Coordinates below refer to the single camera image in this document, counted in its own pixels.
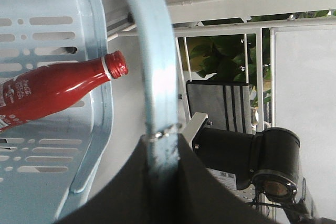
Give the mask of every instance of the gray fabric chair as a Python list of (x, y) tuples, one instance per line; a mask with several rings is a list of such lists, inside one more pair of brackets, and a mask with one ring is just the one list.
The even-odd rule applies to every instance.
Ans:
[(249, 84), (243, 82), (188, 81), (191, 116), (208, 114), (213, 129), (252, 133)]

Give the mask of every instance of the white wall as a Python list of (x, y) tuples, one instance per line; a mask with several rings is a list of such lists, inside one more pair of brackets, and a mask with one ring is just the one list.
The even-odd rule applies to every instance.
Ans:
[(336, 219), (336, 25), (275, 29), (275, 125), (301, 142), (303, 176), (320, 217)]
[(144, 89), (137, 37), (116, 38), (109, 52), (123, 52), (129, 74), (112, 81), (114, 120), (112, 137), (103, 154), (90, 196), (101, 190), (119, 171), (145, 133)]

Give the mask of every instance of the light blue plastic basket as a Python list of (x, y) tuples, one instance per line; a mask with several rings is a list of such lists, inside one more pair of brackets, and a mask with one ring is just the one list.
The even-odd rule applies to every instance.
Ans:
[[(0, 0), (1, 81), (107, 53), (101, 0)], [(0, 135), (0, 223), (52, 223), (83, 204), (112, 127), (111, 84)]]

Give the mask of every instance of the red bottle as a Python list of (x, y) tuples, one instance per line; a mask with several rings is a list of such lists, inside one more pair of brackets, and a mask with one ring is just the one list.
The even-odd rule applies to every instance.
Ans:
[(127, 73), (125, 59), (116, 51), (20, 74), (0, 84), (0, 132), (64, 110), (95, 87)]

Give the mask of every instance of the light blue handle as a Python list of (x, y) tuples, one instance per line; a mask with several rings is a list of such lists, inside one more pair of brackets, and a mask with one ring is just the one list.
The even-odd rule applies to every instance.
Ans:
[(128, 3), (137, 24), (142, 52), (151, 202), (158, 212), (164, 201), (170, 201), (168, 198), (174, 195), (171, 185), (178, 159), (173, 29), (164, 0), (128, 0)]

